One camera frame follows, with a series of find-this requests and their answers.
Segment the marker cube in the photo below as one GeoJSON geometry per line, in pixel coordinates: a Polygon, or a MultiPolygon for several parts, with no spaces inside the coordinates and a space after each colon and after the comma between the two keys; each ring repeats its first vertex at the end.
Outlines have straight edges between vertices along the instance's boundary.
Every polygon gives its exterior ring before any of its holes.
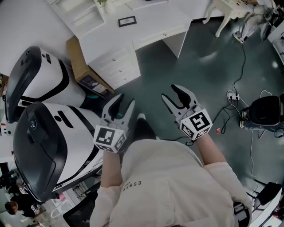
{"type": "Polygon", "coordinates": [[[123,130],[100,125],[95,128],[94,144],[101,150],[117,153],[125,140],[123,130]]]}
{"type": "Polygon", "coordinates": [[[196,140],[208,133],[212,125],[213,124],[206,109],[202,109],[201,111],[181,120],[180,130],[192,140],[196,140]]]}

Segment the drawer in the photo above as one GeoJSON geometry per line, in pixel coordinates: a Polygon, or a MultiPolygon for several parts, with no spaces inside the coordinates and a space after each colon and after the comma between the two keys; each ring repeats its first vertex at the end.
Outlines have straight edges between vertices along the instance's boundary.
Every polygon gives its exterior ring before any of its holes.
{"type": "Polygon", "coordinates": [[[134,66],[132,65],[132,62],[124,62],[119,66],[115,66],[110,69],[104,70],[102,75],[106,75],[107,77],[111,78],[117,74],[123,73],[124,71],[133,70],[133,69],[134,66]]]}
{"type": "Polygon", "coordinates": [[[182,26],[170,29],[170,30],[166,30],[166,31],[163,31],[163,32],[160,32],[160,33],[156,33],[156,34],[148,36],[148,37],[136,39],[136,40],[133,40],[134,48],[135,48],[135,50],[137,50],[141,47],[149,45],[150,43],[154,43],[154,42],[159,41],[161,39],[164,39],[164,38],[167,38],[169,36],[176,35],[176,34],[179,34],[179,33],[182,33],[182,32],[186,32],[186,31],[187,31],[187,28],[185,27],[185,25],[182,25],[182,26]]]}
{"type": "Polygon", "coordinates": [[[113,86],[113,89],[117,89],[119,87],[121,87],[122,85],[125,85],[127,84],[128,82],[130,82],[131,80],[134,80],[135,78],[139,77],[139,75],[133,75],[132,77],[129,77],[129,78],[125,78],[124,80],[116,83],[114,86],[113,86]]]}
{"type": "Polygon", "coordinates": [[[138,76],[139,75],[135,72],[134,69],[127,69],[121,73],[119,72],[118,74],[109,77],[107,80],[108,84],[112,88],[117,88],[117,85],[120,85],[121,83],[125,84],[138,76]]]}
{"type": "Polygon", "coordinates": [[[127,61],[130,61],[130,55],[127,48],[123,48],[120,50],[109,51],[98,57],[92,63],[92,67],[95,71],[102,72],[109,67],[115,67],[116,65],[120,65],[122,62],[127,61]]]}

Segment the cardboard box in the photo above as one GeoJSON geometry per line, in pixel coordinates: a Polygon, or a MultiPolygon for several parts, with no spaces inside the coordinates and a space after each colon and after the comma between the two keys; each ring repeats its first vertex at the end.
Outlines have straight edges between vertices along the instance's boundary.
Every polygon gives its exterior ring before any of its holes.
{"type": "Polygon", "coordinates": [[[114,90],[86,64],[79,40],[76,36],[69,39],[66,42],[66,46],[77,83],[101,97],[106,97],[110,93],[114,93],[114,90]]]}
{"type": "Polygon", "coordinates": [[[5,75],[2,74],[2,79],[1,79],[1,82],[0,82],[0,97],[3,95],[4,87],[8,83],[8,79],[9,79],[8,76],[5,76],[5,75]]]}

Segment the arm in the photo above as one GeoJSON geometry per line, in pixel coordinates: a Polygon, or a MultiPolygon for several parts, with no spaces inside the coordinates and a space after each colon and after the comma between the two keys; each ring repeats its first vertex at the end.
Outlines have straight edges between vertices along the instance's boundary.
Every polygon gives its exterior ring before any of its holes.
{"type": "Polygon", "coordinates": [[[24,211],[24,213],[23,213],[23,216],[30,217],[30,218],[35,217],[35,215],[36,214],[34,213],[34,211],[32,209],[28,209],[28,210],[24,211]]]}
{"type": "Polygon", "coordinates": [[[101,187],[90,218],[90,227],[103,227],[110,221],[121,192],[122,175],[119,155],[104,151],[101,187]]]}
{"type": "Polygon", "coordinates": [[[16,183],[16,185],[18,186],[18,188],[23,188],[24,187],[21,183],[16,183]]]}
{"type": "Polygon", "coordinates": [[[196,145],[201,154],[204,165],[216,162],[227,162],[224,155],[215,145],[209,134],[205,134],[197,139],[196,145]]]}
{"type": "Polygon", "coordinates": [[[205,165],[204,169],[230,194],[233,202],[241,202],[249,208],[252,216],[252,201],[209,134],[197,139],[196,144],[205,165]]]}
{"type": "Polygon", "coordinates": [[[101,186],[104,188],[109,188],[113,186],[120,186],[121,184],[122,175],[119,155],[104,151],[101,186]]]}

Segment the shoe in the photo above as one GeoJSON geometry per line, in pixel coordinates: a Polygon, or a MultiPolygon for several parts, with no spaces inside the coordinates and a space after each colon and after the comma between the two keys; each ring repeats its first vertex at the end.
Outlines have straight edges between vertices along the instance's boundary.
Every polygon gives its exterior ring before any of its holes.
{"type": "Polygon", "coordinates": [[[245,119],[248,119],[248,118],[247,118],[247,115],[248,115],[247,112],[244,112],[244,111],[241,112],[241,118],[243,118],[244,120],[245,120],[245,119]]]}
{"type": "Polygon", "coordinates": [[[140,118],[143,118],[144,120],[146,120],[145,114],[143,114],[143,113],[138,114],[137,120],[140,119],[140,118]]]}
{"type": "Polygon", "coordinates": [[[236,40],[238,40],[241,44],[244,43],[244,40],[239,37],[239,33],[238,33],[238,32],[235,32],[235,33],[233,34],[233,36],[234,36],[234,38],[235,38],[236,40]]]}
{"type": "Polygon", "coordinates": [[[240,128],[244,128],[245,126],[244,126],[244,121],[240,121],[240,128]]]}

